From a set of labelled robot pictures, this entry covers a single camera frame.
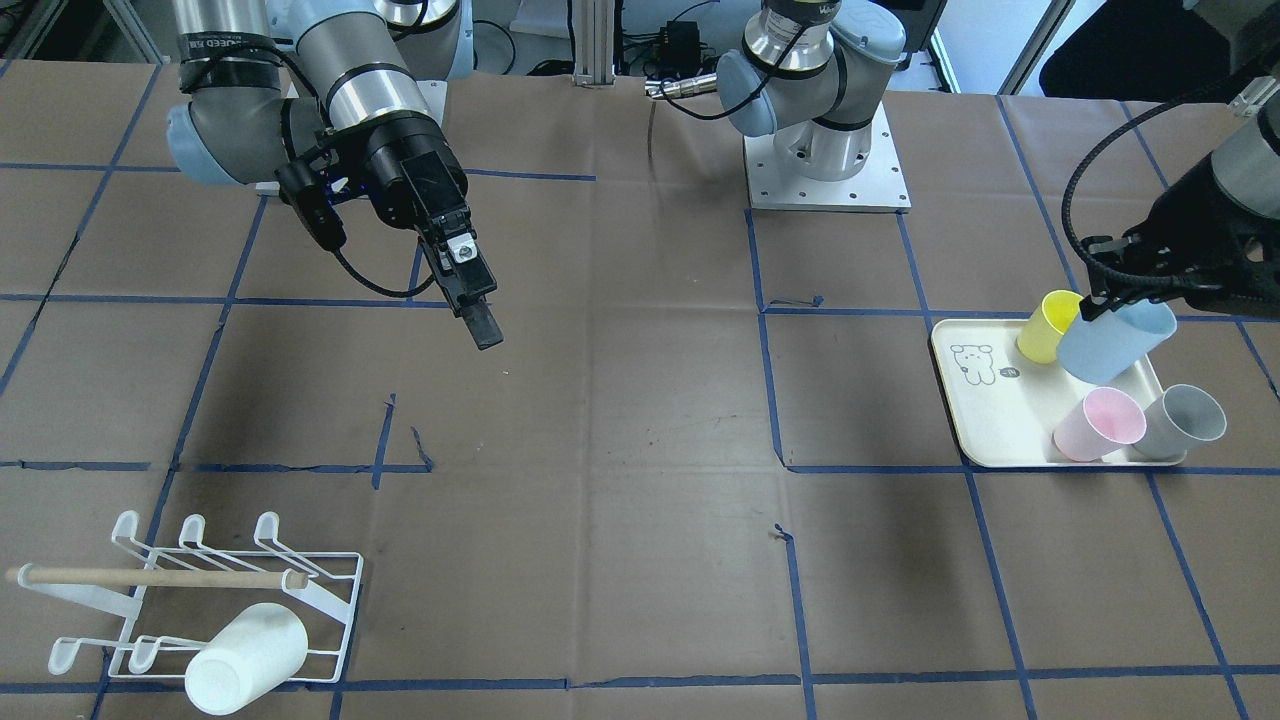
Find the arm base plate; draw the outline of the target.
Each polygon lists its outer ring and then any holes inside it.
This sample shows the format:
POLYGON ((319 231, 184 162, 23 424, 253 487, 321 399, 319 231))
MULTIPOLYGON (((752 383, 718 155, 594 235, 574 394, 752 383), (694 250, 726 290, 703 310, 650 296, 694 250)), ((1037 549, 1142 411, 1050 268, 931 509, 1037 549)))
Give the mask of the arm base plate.
POLYGON ((904 213, 913 201, 883 106, 844 132, 815 120, 744 140, 750 205, 790 211, 904 213))
MULTIPOLYGON (((428 104, 428 114, 444 126, 448 83, 442 79, 419 79, 416 85, 428 104)), ((259 182, 253 184, 253 191, 260 196, 278 197, 279 184, 275 181, 259 182)))

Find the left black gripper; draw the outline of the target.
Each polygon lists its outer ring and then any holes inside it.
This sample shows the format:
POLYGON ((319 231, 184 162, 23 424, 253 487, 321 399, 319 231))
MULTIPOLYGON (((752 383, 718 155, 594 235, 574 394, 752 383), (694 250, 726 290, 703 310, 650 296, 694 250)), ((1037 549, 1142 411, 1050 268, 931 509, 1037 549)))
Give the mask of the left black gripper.
POLYGON ((1082 320, 1179 297, 1207 313, 1276 319, 1277 241, 1277 220, 1236 204, 1206 155, 1157 199, 1140 237, 1080 240, 1091 284, 1082 320))

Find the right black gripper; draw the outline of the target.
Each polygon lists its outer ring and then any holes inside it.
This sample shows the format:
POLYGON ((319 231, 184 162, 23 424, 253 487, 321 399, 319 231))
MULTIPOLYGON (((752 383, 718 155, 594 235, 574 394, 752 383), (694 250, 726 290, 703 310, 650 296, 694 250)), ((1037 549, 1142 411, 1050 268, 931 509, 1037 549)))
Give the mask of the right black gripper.
POLYGON ((333 131, 330 149, 352 196, 370 199, 387 225, 417 232, 434 284, 462 311, 477 350, 500 345, 504 333, 485 301, 497 281, 471 225, 468 181, 439 124, 390 111, 333 131))

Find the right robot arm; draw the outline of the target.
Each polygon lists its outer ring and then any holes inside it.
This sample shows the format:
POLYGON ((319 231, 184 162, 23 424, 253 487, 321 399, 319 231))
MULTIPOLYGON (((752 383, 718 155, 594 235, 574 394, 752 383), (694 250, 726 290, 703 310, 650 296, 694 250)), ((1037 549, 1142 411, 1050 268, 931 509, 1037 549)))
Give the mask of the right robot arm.
POLYGON ((316 243, 346 264, 337 204, 366 197, 413 231, 479 348, 503 340, 497 281, 476 242, 468 181, 424 87, 471 70, 467 1, 177 1, 180 91, 166 141, 206 184, 275 182, 316 243))

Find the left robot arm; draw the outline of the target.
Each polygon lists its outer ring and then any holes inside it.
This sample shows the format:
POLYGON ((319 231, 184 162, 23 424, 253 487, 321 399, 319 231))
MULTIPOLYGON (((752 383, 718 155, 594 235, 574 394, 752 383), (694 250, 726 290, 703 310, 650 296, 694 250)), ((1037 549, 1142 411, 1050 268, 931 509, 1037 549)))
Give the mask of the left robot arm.
MULTIPOLYGON (((724 117, 746 137, 803 136, 803 176, 836 182, 838 135, 859 137, 872 123, 905 42, 901 22, 869 1, 764 1, 740 50, 716 68, 724 117)), ((1080 238, 1071 209, 1093 160, 1137 123, 1105 136, 1070 176, 1061 223, 1088 268, 1080 304, 1088 322, 1140 300, 1184 299, 1203 311, 1276 316, 1279 149, 1277 99, 1199 160, 1120 237, 1080 238)))

